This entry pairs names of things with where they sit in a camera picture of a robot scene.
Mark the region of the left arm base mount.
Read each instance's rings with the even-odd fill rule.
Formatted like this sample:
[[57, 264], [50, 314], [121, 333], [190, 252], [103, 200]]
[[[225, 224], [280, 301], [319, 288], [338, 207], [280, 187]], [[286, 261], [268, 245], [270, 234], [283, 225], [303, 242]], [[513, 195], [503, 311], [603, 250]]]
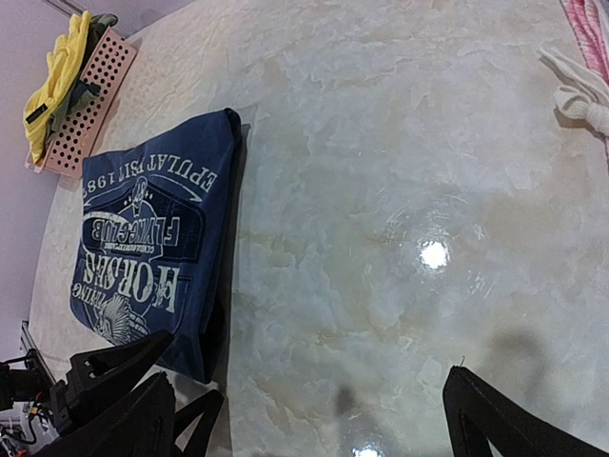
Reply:
[[31, 456], [52, 442], [49, 390], [56, 382], [29, 331], [20, 327], [20, 353], [1, 362], [1, 454]]

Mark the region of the white folded shirt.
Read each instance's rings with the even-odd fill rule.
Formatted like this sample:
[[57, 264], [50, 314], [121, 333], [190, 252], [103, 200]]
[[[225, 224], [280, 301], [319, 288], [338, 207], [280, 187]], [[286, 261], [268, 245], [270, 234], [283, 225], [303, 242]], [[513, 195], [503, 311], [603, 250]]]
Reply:
[[563, 82], [553, 97], [558, 111], [573, 121], [585, 121], [608, 137], [608, 85], [595, 72], [558, 50], [539, 49], [541, 60]]

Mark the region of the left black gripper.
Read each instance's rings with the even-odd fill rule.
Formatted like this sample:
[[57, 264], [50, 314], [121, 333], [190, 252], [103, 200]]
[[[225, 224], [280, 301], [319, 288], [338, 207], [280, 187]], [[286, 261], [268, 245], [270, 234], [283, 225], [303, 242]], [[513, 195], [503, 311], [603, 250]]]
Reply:
[[[171, 332], [161, 329], [121, 346], [81, 352], [70, 358], [71, 368], [65, 381], [50, 390], [53, 425], [60, 436], [68, 436], [101, 415], [121, 396], [114, 375], [133, 372], [137, 380], [151, 368], [173, 342]], [[206, 455], [224, 395], [210, 390], [175, 413], [173, 438], [196, 422], [184, 450], [173, 445], [172, 456]]]

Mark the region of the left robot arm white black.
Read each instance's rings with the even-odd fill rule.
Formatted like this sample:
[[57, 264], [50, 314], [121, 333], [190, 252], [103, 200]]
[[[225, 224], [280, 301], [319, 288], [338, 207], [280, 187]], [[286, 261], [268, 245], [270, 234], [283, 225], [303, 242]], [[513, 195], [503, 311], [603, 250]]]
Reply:
[[149, 369], [173, 336], [158, 330], [125, 345], [81, 352], [70, 359], [64, 381], [53, 382], [31, 349], [1, 365], [1, 408], [31, 404], [28, 417], [51, 421], [57, 438], [37, 456], [203, 456], [224, 403], [211, 390], [185, 407], [163, 372]]

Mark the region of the pink plastic laundry basket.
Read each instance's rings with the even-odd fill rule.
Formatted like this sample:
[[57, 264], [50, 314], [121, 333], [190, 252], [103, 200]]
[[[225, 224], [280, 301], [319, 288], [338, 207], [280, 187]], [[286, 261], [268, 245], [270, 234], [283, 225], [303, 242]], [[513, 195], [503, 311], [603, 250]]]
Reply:
[[106, 29], [80, 75], [82, 82], [99, 87], [99, 95], [67, 115], [60, 129], [47, 141], [41, 164], [34, 164], [30, 154], [27, 155], [26, 169], [35, 173], [45, 170], [72, 179], [82, 176], [84, 161], [94, 149], [136, 54], [136, 48], [123, 37], [111, 28]]

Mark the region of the pink folded garment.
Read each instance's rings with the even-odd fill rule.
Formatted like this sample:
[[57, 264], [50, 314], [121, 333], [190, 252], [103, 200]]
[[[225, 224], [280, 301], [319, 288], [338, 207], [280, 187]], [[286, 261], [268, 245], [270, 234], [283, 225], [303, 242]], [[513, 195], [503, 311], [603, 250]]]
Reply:
[[608, 83], [608, 15], [601, 1], [560, 0], [584, 63]]

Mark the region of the olive green garment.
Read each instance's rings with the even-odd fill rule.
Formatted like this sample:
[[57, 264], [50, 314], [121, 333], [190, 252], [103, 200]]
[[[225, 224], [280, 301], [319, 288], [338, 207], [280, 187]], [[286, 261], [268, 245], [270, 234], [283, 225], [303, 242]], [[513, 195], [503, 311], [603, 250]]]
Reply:
[[113, 13], [96, 14], [92, 16], [88, 26], [88, 39], [85, 47], [83, 61], [79, 73], [69, 87], [67, 95], [50, 116], [46, 125], [46, 137], [51, 136], [60, 129], [61, 123], [76, 109], [81, 109], [87, 102], [93, 101], [100, 92], [99, 87], [93, 83], [84, 83], [79, 77], [93, 54], [102, 35], [108, 27], [118, 23], [118, 17]]

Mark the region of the yellow garment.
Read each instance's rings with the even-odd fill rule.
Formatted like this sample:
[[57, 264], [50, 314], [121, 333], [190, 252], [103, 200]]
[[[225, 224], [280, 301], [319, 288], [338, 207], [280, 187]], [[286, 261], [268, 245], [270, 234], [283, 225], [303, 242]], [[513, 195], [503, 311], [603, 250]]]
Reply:
[[87, 10], [81, 15], [73, 14], [70, 17], [69, 32], [58, 36], [53, 50], [47, 53], [48, 76], [45, 83], [25, 105], [23, 125], [33, 163], [39, 162], [44, 156], [49, 119], [80, 74], [91, 20], [92, 15]]

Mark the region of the navy blue garment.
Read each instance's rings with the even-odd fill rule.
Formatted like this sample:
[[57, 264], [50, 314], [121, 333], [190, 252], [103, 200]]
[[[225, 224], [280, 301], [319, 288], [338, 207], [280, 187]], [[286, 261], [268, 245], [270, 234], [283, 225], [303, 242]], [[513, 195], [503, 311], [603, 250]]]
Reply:
[[116, 346], [168, 331], [160, 365], [203, 384], [226, 328], [217, 290], [242, 145], [239, 114], [222, 109], [83, 165], [73, 315]]

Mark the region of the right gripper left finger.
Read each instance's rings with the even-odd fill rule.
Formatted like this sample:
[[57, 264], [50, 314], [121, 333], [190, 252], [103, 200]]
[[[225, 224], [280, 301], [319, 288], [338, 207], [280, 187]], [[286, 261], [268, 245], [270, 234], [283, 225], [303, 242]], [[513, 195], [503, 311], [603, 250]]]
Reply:
[[148, 377], [101, 416], [40, 449], [39, 456], [170, 456], [175, 395], [163, 373]]

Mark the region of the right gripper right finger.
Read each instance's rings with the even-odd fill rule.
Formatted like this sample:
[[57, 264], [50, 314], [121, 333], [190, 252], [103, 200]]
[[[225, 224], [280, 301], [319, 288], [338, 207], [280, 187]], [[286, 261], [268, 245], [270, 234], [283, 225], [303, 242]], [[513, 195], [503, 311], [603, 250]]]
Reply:
[[605, 456], [511, 401], [468, 368], [450, 369], [442, 390], [455, 456]]

